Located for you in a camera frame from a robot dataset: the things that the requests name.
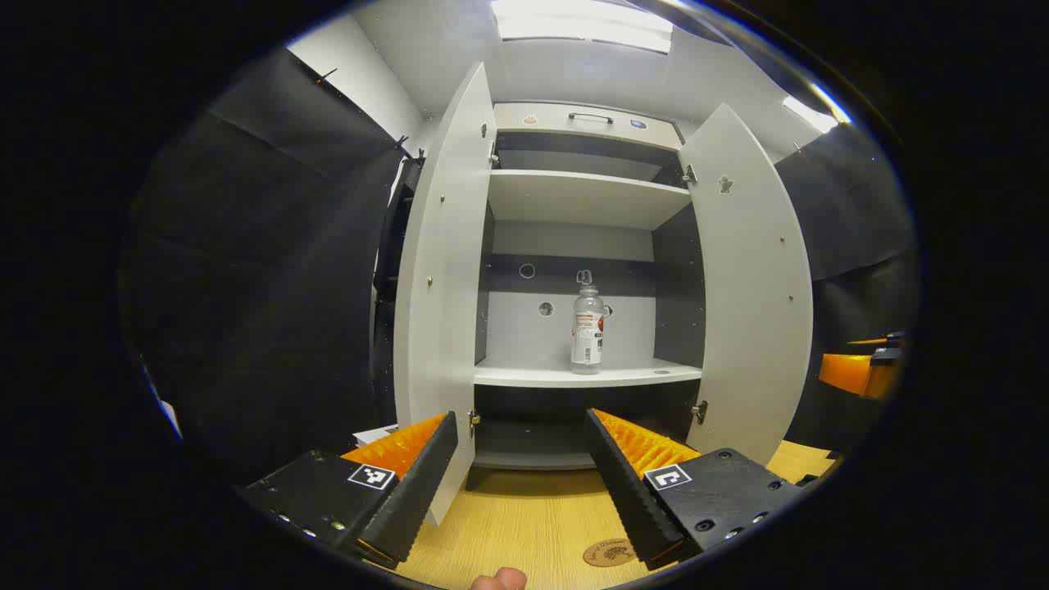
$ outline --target fluorescent light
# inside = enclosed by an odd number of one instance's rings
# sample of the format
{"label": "fluorescent light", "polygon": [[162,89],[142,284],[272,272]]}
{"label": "fluorescent light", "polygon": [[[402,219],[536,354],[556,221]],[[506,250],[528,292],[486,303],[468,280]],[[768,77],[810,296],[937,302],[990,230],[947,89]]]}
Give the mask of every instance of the fluorescent light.
{"label": "fluorescent light", "polygon": [[809,125],[812,125],[819,130],[820,133],[826,133],[837,126],[838,122],[836,119],[830,114],[823,114],[822,112],[817,112],[811,108],[801,104],[800,101],[794,97],[787,97],[784,99],[784,106],[789,108],[794,114],[806,120]]}
{"label": "fluorescent light", "polygon": [[598,0],[493,0],[502,39],[607,41],[670,52],[673,25],[648,13]]}

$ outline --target open cabinet door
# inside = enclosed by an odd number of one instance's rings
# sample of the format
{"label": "open cabinet door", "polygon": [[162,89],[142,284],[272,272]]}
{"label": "open cabinet door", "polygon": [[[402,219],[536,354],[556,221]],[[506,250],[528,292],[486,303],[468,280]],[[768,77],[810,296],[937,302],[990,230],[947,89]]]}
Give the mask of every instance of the open cabinet door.
{"label": "open cabinet door", "polygon": [[706,283],[703,423],[692,420],[687,442],[701,452],[732,447],[765,465],[809,368],[812,281],[801,229],[768,154],[728,105],[680,156],[695,177],[688,188]]}
{"label": "open cabinet door", "polygon": [[423,166],[398,276],[398,423],[410,425],[453,410],[458,433],[458,447],[427,515],[430,524],[444,519],[473,463],[477,277],[494,142],[485,66],[475,64],[448,104]]}

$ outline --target sticker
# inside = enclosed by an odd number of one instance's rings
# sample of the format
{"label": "sticker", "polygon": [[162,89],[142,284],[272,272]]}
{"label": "sticker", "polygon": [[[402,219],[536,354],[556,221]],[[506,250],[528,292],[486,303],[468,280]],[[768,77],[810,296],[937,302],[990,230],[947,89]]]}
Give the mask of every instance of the sticker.
{"label": "sticker", "polygon": [[625,539],[609,539],[595,543],[583,551],[583,561],[599,568],[621,566],[637,556],[630,542]]}
{"label": "sticker", "polygon": [[722,194],[732,194],[732,183],[733,181],[730,181],[727,174],[722,174],[722,177],[718,178],[718,186],[721,187],[720,192]]}
{"label": "sticker", "polygon": [[572,330],[572,362],[576,364],[601,364],[601,347],[604,343],[604,317],[594,313],[576,314],[576,325]]}
{"label": "sticker", "polygon": [[393,479],[393,471],[389,469],[383,469],[382,467],[374,467],[372,465],[361,465],[354,471],[354,475],[346,478],[347,482],[354,482],[355,484],[360,484],[365,487],[371,487],[376,489],[385,489],[386,484],[390,483]]}
{"label": "sticker", "polygon": [[689,478],[688,473],[677,464],[645,471],[645,478],[651,482],[652,487],[657,490],[667,489],[692,481],[692,478]]}

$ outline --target wooden floor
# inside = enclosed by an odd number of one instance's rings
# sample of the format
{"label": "wooden floor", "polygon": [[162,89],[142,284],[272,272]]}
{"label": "wooden floor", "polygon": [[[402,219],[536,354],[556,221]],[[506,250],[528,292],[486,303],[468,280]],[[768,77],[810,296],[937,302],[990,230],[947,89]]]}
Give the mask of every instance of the wooden floor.
{"label": "wooden floor", "polygon": [[[796,482],[831,464],[826,450],[784,441],[768,468]],[[607,588],[649,572],[636,560],[591,566],[583,551],[625,538],[597,471],[494,471],[476,489],[459,491],[441,527],[423,526],[397,573],[467,590],[477,575],[510,566],[528,574],[528,590]]]}

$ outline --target white shelf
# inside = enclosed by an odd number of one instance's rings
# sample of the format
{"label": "white shelf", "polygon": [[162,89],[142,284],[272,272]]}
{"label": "white shelf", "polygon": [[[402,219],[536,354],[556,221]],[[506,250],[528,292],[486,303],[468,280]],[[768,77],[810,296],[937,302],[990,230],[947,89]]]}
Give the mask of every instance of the white shelf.
{"label": "white shelf", "polygon": [[488,357],[474,367],[475,385],[505,387],[622,387],[672,383],[703,377],[703,371],[657,358],[637,359],[602,367],[597,375],[576,375],[569,359],[520,361]]}
{"label": "white shelf", "polygon": [[581,172],[492,170],[497,222],[544,222],[655,230],[692,202],[685,189]]}

